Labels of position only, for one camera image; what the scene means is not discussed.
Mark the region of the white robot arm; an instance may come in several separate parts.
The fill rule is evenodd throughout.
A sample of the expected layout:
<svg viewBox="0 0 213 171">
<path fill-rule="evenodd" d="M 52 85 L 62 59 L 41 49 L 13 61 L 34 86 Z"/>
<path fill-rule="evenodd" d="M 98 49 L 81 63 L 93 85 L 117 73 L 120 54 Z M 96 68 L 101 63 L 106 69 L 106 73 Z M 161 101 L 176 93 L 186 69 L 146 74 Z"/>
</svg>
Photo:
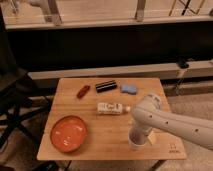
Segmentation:
<svg viewBox="0 0 213 171">
<path fill-rule="evenodd" d="M 149 135 L 157 128 L 213 151 L 213 121 L 165 112 L 161 105 L 157 94 L 145 95 L 131 109 L 133 129 Z"/>
</svg>

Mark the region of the translucent yellowish gripper finger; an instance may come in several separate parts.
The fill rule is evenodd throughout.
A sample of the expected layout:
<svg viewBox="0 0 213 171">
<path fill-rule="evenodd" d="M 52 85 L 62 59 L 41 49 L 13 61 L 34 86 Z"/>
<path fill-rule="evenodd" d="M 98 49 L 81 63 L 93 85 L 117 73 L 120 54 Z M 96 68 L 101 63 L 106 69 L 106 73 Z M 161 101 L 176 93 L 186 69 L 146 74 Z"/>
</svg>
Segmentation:
<svg viewBox="0 0 213 171">
<path fill-rule="evenodd" d="M 147 138 L 151 145 L 154 145 L 156 143 L 156 135 L 154 131 L 151 131 Z"/>
</svg>

